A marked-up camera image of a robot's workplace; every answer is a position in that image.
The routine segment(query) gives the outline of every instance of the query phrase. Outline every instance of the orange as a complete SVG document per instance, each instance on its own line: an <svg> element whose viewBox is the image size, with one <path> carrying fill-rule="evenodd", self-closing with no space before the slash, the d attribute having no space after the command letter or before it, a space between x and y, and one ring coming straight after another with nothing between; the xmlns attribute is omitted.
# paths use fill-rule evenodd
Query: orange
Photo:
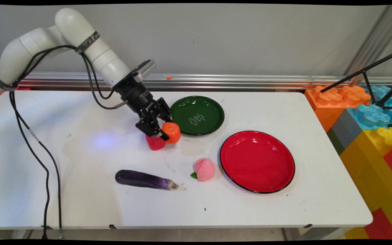
<svg viewBox="0 0 392 245"><path fill-rule="evenodd" d="M181 130L179 129L179 126L173 122L165 122L163 127L161 127L161 130L169 136L169 139L165 141L168 144L174 144L181 138Z"/></svg>

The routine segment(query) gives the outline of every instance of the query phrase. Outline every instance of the black cable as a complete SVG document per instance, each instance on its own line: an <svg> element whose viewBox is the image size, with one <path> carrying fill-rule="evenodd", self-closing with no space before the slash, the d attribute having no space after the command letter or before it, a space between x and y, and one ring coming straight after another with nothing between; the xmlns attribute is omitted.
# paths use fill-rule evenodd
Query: black cable
<svg viewBox="0 0 392 245"><path fill-rule="evenodd" d="M103 99L109 99L109 98L112 96L112 94L114 93L114 89L112 88L112 91L109 93L109 96L104 97L104 96L102 95L101 90L99 89L99 84L98 84L98 80L96 79L96 73L95 73L95 70L93 69L93 65L92 65L92 63L90 62L90 60L89 60L87 57L86 57L86 60L87 60L87 62L89 63L90 68L92 68L93 77L95 78L96 88L98 89L99 95L100 95L101 98L103 98Z"/></svg>
<svg viewBox="0 0 392 245"><path fill-rule="evenodd" d="M57 50L57 49L59 49L59 48L70 48L70 49L73 49L73 50L76 49L76 47L75 47L75 46L72 46L72 45L61 45L61 46L57 46L57 47L54 47L54 48L49 48L49 49L46 49L46 50L43 50L43 51L38 52L37 54L35 54L35 55L31 58L31 60L30 60L30 62L28 63L27 67L25 68L25 70L24 70L24 71L22 72L22 74L19 76L19 78L17 79L17 81L15 81L15 82L13 83L13 86L17 86L17 85L19 84L20 81L22 81L26 76L28 76L28 74L30 74L31 71L33 71L34 68L37 67L37 65L39 65L40 61L42 61L42 60L45 58L45 56L47 56L49 53L51 53L52 51ZM43 54L43 55L42 55L39 59L37 59L37 61L36 61L36 63L35 63L34 65L32 65L33 62L34 62L34 60L36 59L36 57L39 56L39 55L41 55L41 54ZM110 92L110 94L109 94L107 97L104 97L104 96L102 95L102 93L101 93L100 88L99 88L98 80L97 80L97 78L96 78L95 70L94 70L94 68L93 68L92 63L90 62L89 58L88 58L84 53L81 53L81 57L83 58L84 63L85 63L85 65L86 65L86 70L87 70L87 74L88 74L89 82L90 82L90 89L92 90L93 98L95 99L96 103L97 103L100 107L102 107L102 108L104 108L104 109L107 109L107 110L116 109L116 107L105 107L105 106L103 106L103 105L98 101L98 99L96 98L95 92L94 92L94 90L93 90L93 82L92 82L92 77L91 77L91 75L90 75L89 65L90 65L90 67L92 68L93 76L94 76L94 78L95 78L96 87L97 87L97 89L98 89L98 92L99 92L101 98L103 98L103 99L109 99L109 98L112 96L114 90L112 89L112 91ZM26 136L25 136L25 133L23 132L22 126L21 126L21 124L20 124L21 121L22 121L22 124L24 124L24 126L31 132L31 134L34 136L34 138L36 138L36 136L35 136L35 135L33 134L33 132L31 131L30 127L28 127L27 123L24 121L24 119L21 117L20 113L17 111L16 100L15 100L14 92L9 92L9 99L10 99L10 103L11 103L11 105L12 105L12 107L13 107L13 110L14 110L14 112L15 112L16 121L17 121L17 124L18 124L18 126L19 126L19 130L20 130L20 132L21 132L21 134L22 134L22 137L23 137L23 139L25 140L25 143L27 143L27 146L28 146L28 148L30 149L31 153L34 155L34 157L36 158L36 160L40 163L40 165L41 165L41 166L45 169L45 171L46 171L46 193L47 193L47 200L46 200L46 204L45 204L45 211L44 211L44 218L43 218L43 223L44 223L44 225L43 225L43 236L42 236L42 239L48 239L48 236L47 236L47 234L46 234L46 228L47 228L47 225L46 225L47 219L46 219L46 217L47 217L47 214L48 214L48 205L49 205L49 200L50 200L50 194L49 194L49 170L45 167L45 165L44 165L44 164L40 161L40 159L37 157L36 153L35 153L35 152L33 151L33 149L31 148L30 143L28 142L28 140L27 140L27 138L26 138ZM45 147L45 145L44 145L38 138L36 138L36 140L37 140L38 143L45 149L45 151L48 153L48 155L50 156L50 158L51 158L52 161L53 161L53 164L54 164L54 167L55 167L55 170L56 170L57 180L58 180L58 186L59 186L59 187L58 187L58 200L59 200L59 228L60 228L60 230L62 230L62 222L61 222L61 195L60 195L61 186L60 186L59 168L57 167L56 161L55 161L55 159L53 158L53 155L51 154L51 152Z"/></svg>
<svg viewBox="0 0 392 245"><path fill-rule="evenodd" d="M92 77L90 76L90 69L88 68L88 64L87 64L88 58L87 58L87 56L85 56L84 53L81 53L81 57L83 58L84 63L86 64L87 75L88 75L88 79L89 79L89 81L90 81L90 89L92 90L93 98L95 99L96 103L99 104L100 107L102 107L102 108L104 108L104 109L107 109L107 110L114 110L114 109L116 109L116 107L105 107L105 106L103 106L102 104L100 104L100 102L98 101L98 98L96 98L95 91L93 90Z"/></svg>
<svg viewBox="0 0 392 245"><path fill-rule="evenodd" d="M20 115L20 113L17 111L17 107L16 107L16 100L14 98L14 92L12 95L12 100L13 100L13 104L14 104L14 109L15 109L15 113L17 115L17 117L22 121L22 123L25 125L25 127L30 130L30 127L28 127L27 123L23 120L22 116ZM43 149L45 149L45 151L48 153L48 155L50 156L50 158L52 159L52 162L54 164L55 167L55 171L57 173L57 183L58 183L58 200L59 200L59 228L62 228L62 223L61 223L61 197L60 197L60 174L59 174L59 168L57 167L56 161L53 157L53 155L51 154L51 152L48 150L48 148L46 148L46 146L42 143L42 141L39 141L39 144L43 147Z"/></svg>
<svg viewBox="0 0 392 245"><path fill-rule="evenodd" d="M16 102L14 99L14 92L10 92L9 93L9 98L10 98L10 103L11 106L13 107L13 110L15 112L16 115L16 121L17 121L17 125L19 126L19 130L20 133L22 134L23 139L25 140L25 143L27 143L28 148L30 149L31 153L33 154L33 156L36 158L36 160L40 163L40 165L43 167L43 169L45 169L46 171L46 204L45 204L45 211L44 211L44 217L43 217L43 236L42 239L48 239L48 236L46 235L46 216L48 214L48 205L49 205L49 171L46 168L46 166L42 163L42 161L40 161L40 159L37 157L36 153L33 151L33 149L30 146L30 143L28 142L25 133L23 132L22 126L20 124L19 118L21 118L19 112L16 109ZM30 130L30 127L28 127L28 125L25 123L24 120L22 120L23 124L25 125L25 127Z"/></svg>

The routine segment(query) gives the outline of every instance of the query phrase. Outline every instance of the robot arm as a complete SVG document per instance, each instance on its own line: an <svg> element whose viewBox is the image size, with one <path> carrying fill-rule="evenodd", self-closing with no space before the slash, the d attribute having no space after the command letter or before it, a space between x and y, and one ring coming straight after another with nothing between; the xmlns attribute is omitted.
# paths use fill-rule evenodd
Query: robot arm
<svg viewBox="0 0 392 245"><path fill-rule="evenodd" d="M0 92L10 87L27 67L31 58L40 51L60 45L73 45L78 54L84 53L92 62L104 82L121 95L121 99L140 117L135 125L148 136L168 136L162 132L157 118L171 121L170 108L163 98L157 101L141 81L155 67L147 60L130 70L116 53L102 40L90 23L78 11L70 8L59 10L55 26L38 28L13 40L4 49L0 59ZM55 50L56 55L67 49Z"/></svg>

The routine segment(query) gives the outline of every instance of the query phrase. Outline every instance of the plate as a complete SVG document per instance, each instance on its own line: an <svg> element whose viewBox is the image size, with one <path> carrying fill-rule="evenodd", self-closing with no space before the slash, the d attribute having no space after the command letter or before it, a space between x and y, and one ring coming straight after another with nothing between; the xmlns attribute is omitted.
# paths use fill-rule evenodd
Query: plate
<svg viewBox="0 0 392 245"><path fill-rule="evenodd" d="M257 193L282 190L291 183L296 169L287 147L258 131L231 135L222 145L220 162L234 183Z"/></svg>
<svg viewBox="0 0 392 245"><path fill-rule="evenodd" d="M171 108L171 118L181 133L205 135L216 131L224 122L222 107L204 96L188 96L179 99Z"/></svg>

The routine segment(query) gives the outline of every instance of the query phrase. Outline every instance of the red plate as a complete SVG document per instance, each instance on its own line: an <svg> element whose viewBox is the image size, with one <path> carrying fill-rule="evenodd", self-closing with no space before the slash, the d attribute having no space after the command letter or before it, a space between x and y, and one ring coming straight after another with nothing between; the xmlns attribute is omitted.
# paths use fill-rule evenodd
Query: red plate
<svg viewBox="0 0 392 245"><path fill-rule="evenodd" d="M294 177L294 160L277 138L258 131L231 135L222 145L220 162L240 187L257 193L285 188Z"/></svg>

